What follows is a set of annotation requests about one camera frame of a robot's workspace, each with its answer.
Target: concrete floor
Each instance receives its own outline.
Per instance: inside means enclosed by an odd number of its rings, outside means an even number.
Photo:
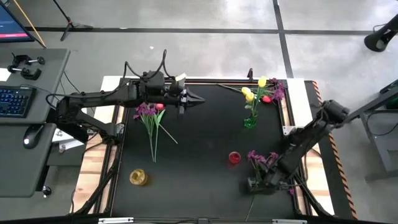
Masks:
[[[51,0],[20,0],[39,27],[64,26]],[[59,0],[73,20],[95,27],[277,29],[272,0]],[[398,13],[395,0],[279,0],[284,29],[371,30]],[[14,3],[12,12],[28,26]],[[286,78],[278,34],[71,33],[41,32],[47,47],[72,50],[67,73],[85,91],[98,91],[105,75],[121,75],[128,60],[135,70],[154,70],[163,49],[170,73],[203,77],[255,76]],[[398,38],[383,53],[368,50],[361,35],[286,35],[292,74],[318,82],[323,99],[352,110],[377,96],[397,79]],[[1,47],[40,47],[36,43]],[[67,92],[72,87],[63,80]],[[381,170],[360,120],[333,132],[358,217],[398,223],[398,179],[365,183]],[[54,194],[29,199],[0,199],[0,220],[64,215],[78,169],[60,168],[47,180]]]

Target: green vase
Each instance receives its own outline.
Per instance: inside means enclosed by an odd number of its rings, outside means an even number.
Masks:
[[[243,120],[244,122],[244,127],[247,129],[252,129],[256,126],[257,124],[257,115],[250,115],[250,117],[246,118]]]

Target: black keyboard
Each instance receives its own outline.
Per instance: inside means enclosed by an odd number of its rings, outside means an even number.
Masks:
[[[0,86],[0,117],[25,118],[36,89],[24,86]]]

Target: computer screen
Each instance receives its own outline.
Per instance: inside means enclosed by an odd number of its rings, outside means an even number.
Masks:
[[[34,41],[25,27],[0,2],[0,43]]]

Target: yellow tulip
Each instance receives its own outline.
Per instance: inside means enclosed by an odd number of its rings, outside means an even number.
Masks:
[[[249,94],[246,95],[246,101],[252,102],[254,99],[254,93],[250,92]]]
[[[248,87],[242,87],[242,93],[243,95],[247,96],[251,93],[251,90]]]
[[[259,79],[258,84],[259,84],[259,87],[261,87],[261,88],[264,87],[267,84],[267,78],[266,77],[261,77]]]

